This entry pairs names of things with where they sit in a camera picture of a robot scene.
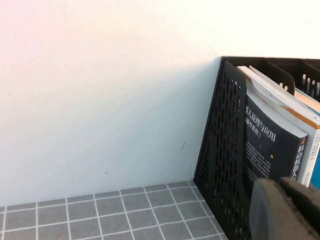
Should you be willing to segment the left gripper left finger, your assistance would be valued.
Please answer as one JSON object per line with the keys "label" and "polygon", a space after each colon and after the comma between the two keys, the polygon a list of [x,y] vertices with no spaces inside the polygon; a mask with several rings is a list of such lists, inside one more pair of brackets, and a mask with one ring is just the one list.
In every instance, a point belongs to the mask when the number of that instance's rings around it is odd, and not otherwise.
{"label": "left gripper left finger", "polygon": [[249,228],[253,240],[318,240],[320,225],[310,225],[287,196],[280,181],[254,182]]}

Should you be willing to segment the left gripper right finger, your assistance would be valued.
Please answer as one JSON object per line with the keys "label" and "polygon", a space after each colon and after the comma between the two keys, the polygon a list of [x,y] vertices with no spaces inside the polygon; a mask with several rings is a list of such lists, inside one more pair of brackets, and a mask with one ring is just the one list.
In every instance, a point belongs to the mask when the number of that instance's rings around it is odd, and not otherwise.
{"label": "left gripper right finger", "polygon": [[281,178],[279,184],[305,220],[310,225],[319,225],[320,193],[289,177]]}

